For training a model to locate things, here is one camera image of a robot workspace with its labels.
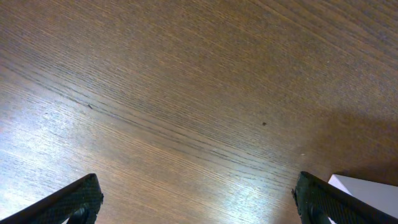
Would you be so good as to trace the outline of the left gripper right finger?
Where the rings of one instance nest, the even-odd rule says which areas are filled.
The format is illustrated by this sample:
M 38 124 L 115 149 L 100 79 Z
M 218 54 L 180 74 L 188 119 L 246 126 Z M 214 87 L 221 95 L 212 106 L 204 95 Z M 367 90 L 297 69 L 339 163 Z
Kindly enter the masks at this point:
M 299 174 L 292 195 L 303 224 L 397 224 L 397 218 L 305 171 Z

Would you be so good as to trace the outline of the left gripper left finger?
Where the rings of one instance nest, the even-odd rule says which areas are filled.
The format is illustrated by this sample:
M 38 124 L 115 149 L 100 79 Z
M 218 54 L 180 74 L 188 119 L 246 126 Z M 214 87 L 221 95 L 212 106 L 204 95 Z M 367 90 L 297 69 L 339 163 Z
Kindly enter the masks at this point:
M 88 174 L 1 223 L 94 223 L 104 195 L 96 174 Z

